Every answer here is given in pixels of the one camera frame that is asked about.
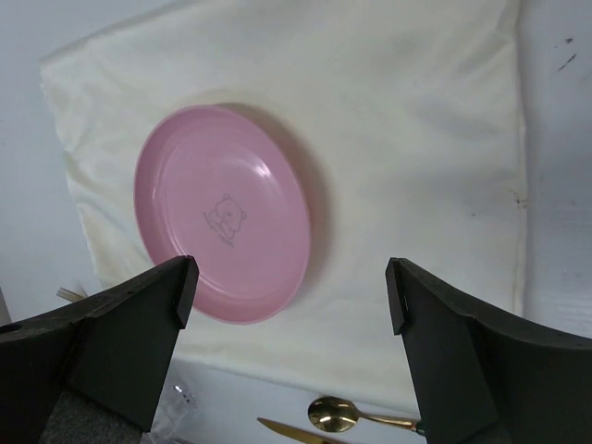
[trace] cartoon bear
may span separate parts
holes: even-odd
[[[247,218],[247,214],[227,194],[224,194],[222,200],[216,204],[216,209],[211,211],[209,216],[227,239],[234,237],[234,233],[241,229],[241,222]]]

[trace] gold knife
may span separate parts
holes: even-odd
[[[269,419],[257,418],[261,424],[270,430],[273,430],[284,437],[292,438],[297,441],[303,442],[304,444],[347,444],[343,441],[337,441],[333,438],[326,438],[320,435],[316,435],[300,428],[292,427],[291,425],[285,425],[271,421]]]

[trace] white table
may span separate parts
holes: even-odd
[[[62,305],[55,296],[58,287],[99,290],[68,195],[62,148],[39,88],[38,61],[110,23],[166,3],[0,2],[0,288],[13,320]],[[526,316],[592,337],[590,14],[589,0],[524,0],[519,34],[531,187]],[[258,425],[259,415],[308,426],[305,408],[315,393],[201,367],[182,370],[200,403],[196,442],[288,442]],[[367,422],[339,438],[424,442]]]

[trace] spoon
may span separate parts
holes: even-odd
[[[355,426],[360,418],[388,426],[404,428],[422,437],[426,435],[426,431],[418,419],[363,413],[358,410],[353,402],[332,396],[319,398],[308,407],[308,419],[313,426],[324,432],[345,432]]]

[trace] white cloth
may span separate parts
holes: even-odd
[[[111,286],[151,266],[132,182],[154,125],[184,105],[247,105],[298,141],[284,149],[312,209],[312,261],[293,304],[261,324],[193,312],[177,357],[416,412],[390,256],[522,312],[518,6],[201,1],[49,56],[43,88],[97,275]]]

